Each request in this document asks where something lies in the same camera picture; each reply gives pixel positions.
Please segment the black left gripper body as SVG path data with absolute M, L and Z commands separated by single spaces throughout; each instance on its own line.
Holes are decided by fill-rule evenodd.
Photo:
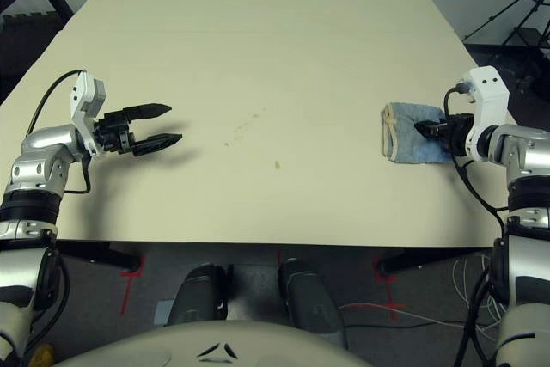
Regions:
M 94 122 L 95 140 L 106 152 L 133 153 L 135 138 L 130 132 L 130 123 L 138 118 L 138 110 L 119 110 L 106 113 Z

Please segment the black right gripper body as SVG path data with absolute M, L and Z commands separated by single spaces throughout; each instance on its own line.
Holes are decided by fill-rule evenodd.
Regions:
M 443 139 L 444 150 L 449 155 L 466 156 L 466 141 L 474 123 L 471 113 L 452 114 L 446 119 Z

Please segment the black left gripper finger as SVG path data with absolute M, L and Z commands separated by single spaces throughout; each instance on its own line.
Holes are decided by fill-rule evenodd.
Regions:
M 126 121 L 132 122 L 139 119 L 154 119 L 164 115 L 171 110 L 171 106 L 158 103 L 150 103 L 133 107 L 125 107 L 123 109 L 123 113 L 125 115 Z
M 134 156 L 143 156 L 164 150 L 167 147 L 178 143 L 182 138 L 183 136 L 181 134 L 175 133 L 161 133 L 147 137 L 144 140 L 134 143 L 132 147 L 132 154 Z

